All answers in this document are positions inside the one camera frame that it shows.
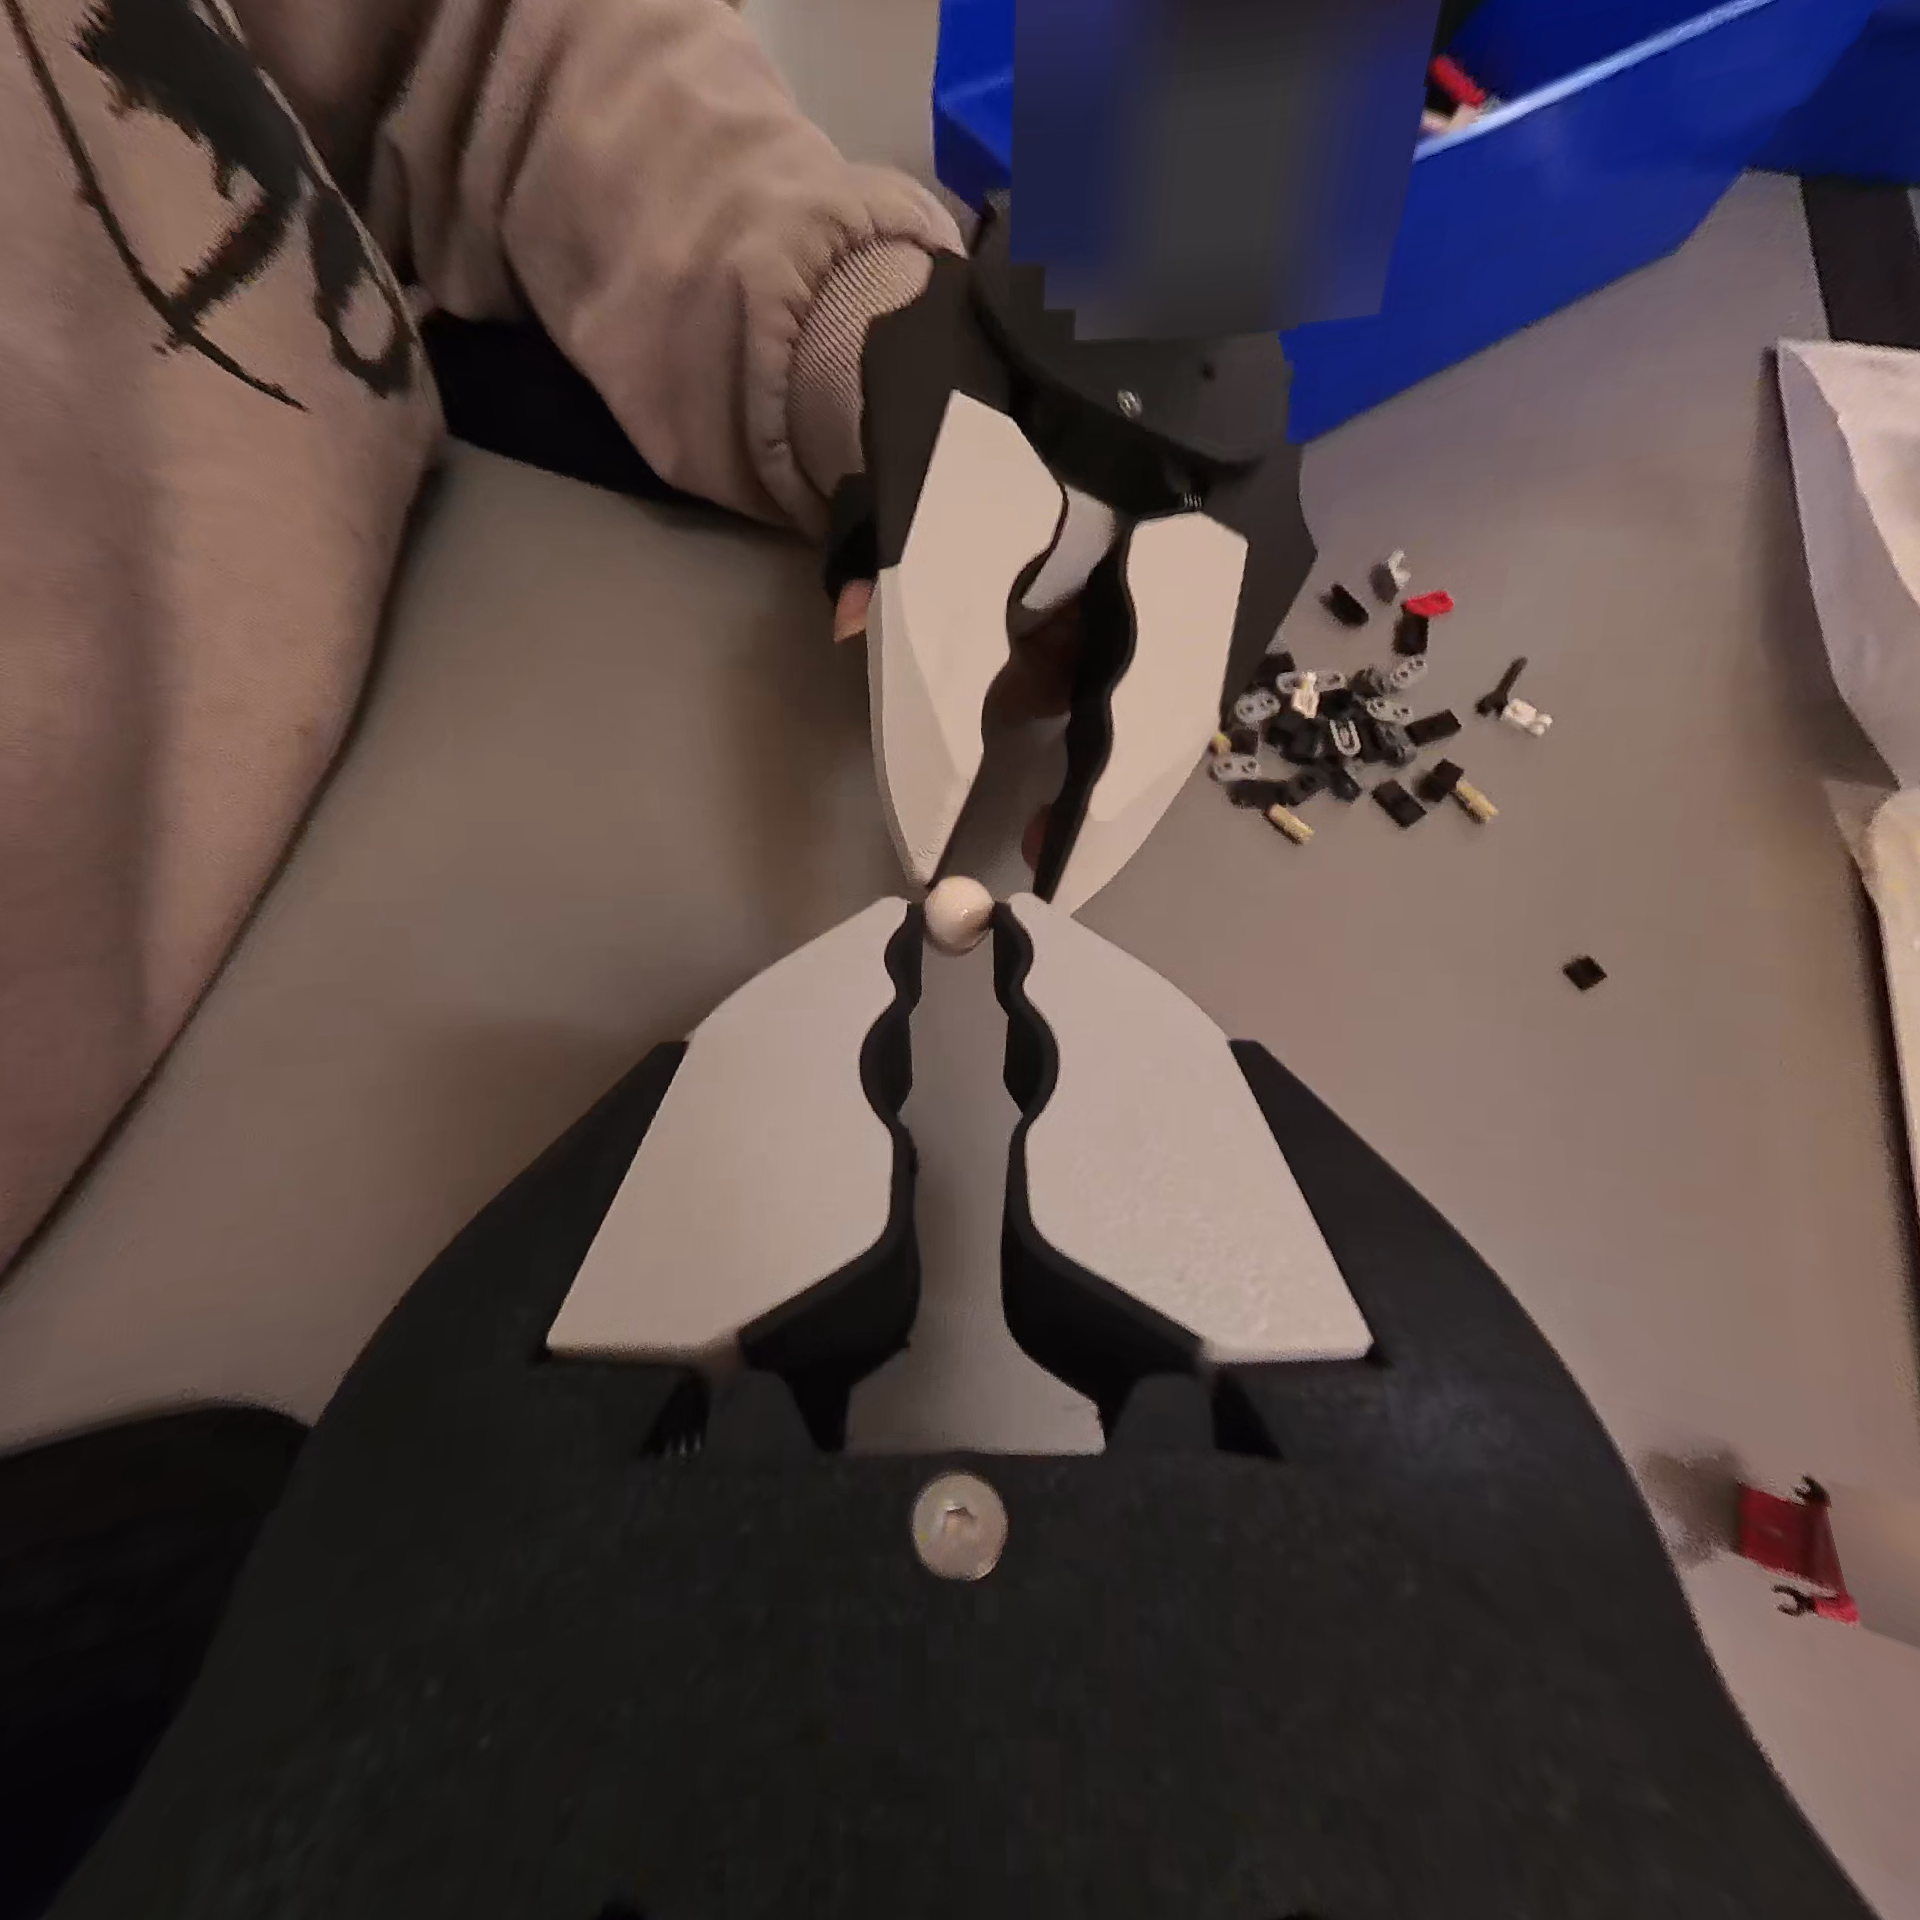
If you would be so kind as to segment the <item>person's left hand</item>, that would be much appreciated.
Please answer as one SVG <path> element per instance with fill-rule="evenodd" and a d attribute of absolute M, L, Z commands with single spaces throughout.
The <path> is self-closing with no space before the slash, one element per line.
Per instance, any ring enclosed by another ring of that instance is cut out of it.
<path fill-rule="evenodd" d="M 823 541 L 823 590 L 833 600 L 834 641 L 863 636 L 878 571 L 874 483 L 863 470 L 851 470 L 833 491 Z"/>

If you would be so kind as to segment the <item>printed white paper bag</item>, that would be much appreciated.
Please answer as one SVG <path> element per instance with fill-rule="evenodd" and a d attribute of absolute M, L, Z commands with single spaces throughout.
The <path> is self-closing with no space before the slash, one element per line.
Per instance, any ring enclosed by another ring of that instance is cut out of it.
<path fill-rule="evenodd" d="M 1917 352 L 1779 340 L 1774 371 L 1830 678 L 1917 785 Z"/>

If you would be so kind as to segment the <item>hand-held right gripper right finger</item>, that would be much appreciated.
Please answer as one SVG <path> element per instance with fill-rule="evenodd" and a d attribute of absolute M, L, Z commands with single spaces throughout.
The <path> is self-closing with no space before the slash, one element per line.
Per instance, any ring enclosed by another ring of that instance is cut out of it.
<path fill-rule="evenodd" d="M 1142 1389 L 1217 1445 L 1222 1382 L 1366 1364 L 1371 1329 L 1227 1033 L 1153 967 L 1019 894 L 995 904 L 1014 1101 L 999 1308 L 1119 1451 Z"/>

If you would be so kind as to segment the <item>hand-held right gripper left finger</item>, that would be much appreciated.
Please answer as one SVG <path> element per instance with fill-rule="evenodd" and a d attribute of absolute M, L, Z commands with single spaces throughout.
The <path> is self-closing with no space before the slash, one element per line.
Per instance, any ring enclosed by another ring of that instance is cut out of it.
<path fill-rule="evenodd" d="M 727 996 L 681 1046 L 546 1332 L 556 1360 L 774 1376 L 823 1448 L 922 1302 L 922 908 L 886 896 Z"/>

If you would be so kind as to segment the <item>black cloth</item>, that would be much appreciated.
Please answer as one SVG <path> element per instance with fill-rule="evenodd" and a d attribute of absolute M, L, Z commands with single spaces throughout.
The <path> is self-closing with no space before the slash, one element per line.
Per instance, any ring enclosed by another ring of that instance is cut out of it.
<path fill-rule="evenodd" d="M 307 1440 L 186 1408 L 3 1462 L 3 1916 L 43 1916 L 205 1657 Z"/>
<path fill-rule="evenodd" d="M 858 463 L 858 350 L 842 303 L 625 311 L 558 337 L 530 319 L 421 326 L 457 440 L 625 496 L 820 539 Z"/>

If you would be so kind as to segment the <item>person's left forearm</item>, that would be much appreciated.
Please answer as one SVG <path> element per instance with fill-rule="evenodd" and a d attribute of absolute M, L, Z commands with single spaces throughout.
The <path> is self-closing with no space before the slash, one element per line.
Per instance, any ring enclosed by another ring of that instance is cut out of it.
<path fill-rule="evenodd" d="M 353 4 L 366 209 L 457 319 L 522 312 L 675 489 L 815 535 L 875 319 L 961 259 L 847 160 L 731 4 Z"/>

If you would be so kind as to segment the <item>red toy minifigure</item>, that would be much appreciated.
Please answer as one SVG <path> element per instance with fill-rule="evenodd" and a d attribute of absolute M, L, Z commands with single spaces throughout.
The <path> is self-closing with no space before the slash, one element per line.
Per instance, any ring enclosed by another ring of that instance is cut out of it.
<path fill-rule="evenodd" d="M 1813 1477 L 1790 1494 L 1738 1487 L 1738 1555 L 1771 1574 L 1777 1612 L 1859 1624 L 1860 1613 L 1841 1565 L 1833 1497 Z"/>

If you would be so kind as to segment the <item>beige hoodie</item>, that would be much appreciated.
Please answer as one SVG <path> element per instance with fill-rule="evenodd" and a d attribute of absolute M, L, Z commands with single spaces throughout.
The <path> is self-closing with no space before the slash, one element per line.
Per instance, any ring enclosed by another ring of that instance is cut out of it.
<path fill-rule="evenodd" d="M 5 4 L 5 1264 L 295 844 L 441 455 L 350 7 Z"/>

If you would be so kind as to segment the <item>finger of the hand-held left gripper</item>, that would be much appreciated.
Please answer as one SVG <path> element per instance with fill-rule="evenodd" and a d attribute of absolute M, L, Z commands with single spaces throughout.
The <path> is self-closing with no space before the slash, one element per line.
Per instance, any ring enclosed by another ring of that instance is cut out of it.
<path fill-rule="evenodd" d="M 1245 539 L 1212 517 L 1141 519 L 1094 564 L 1036 891 L 1081 908 L 1141 851 L 1217 731 Z"/>
<path fill-rule="evenodd" d="M 953 392 L 900 555 L 869 609 L 870 742 L 903 875 L 927 889 L 986 753 L 986 703 L 1012 653 L 1007 607 L 1053 547 L 1062 487 L 1019 425 Z"/>

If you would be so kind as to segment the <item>pile of small bricks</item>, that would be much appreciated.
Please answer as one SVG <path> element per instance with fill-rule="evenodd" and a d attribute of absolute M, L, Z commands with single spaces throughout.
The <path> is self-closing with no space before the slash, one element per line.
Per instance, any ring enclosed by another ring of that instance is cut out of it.
<path fill-rule="evenodd" d="M 1383 653 L 1314 665 L 1269 646 L 1220 712 L 1206 780 L 1295 848 L 1314 837 L 1318 799 L 1369 801 L 1404 832 L 1441 808 L 1474 828 L 1495 822 L 1499 804 L 1453 748 L 1471 718 L 1526 737 L 1551 731 L 1551 715 L 1519 696 L 1529 660 L 1511 659 L 1471 707 L 1441 699 L 1434 638 L 1455 600 L 1446 588 L 1419 588 L 1401 547 L 1373 560 L 1363 592 L 1330 582 L 1316 604 L 1341 633 L 1379 636 Z"/>

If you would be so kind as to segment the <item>clear bag of black parts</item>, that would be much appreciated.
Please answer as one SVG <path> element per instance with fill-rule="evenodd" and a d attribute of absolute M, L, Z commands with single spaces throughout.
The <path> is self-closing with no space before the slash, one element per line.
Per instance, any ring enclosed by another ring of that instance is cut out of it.
<path fill-rule="evenodd" d="M 1879 926 L 1892 1043 L 1917 1060 L 1917 790 L 1865 781 L 1821 784 Z"/>

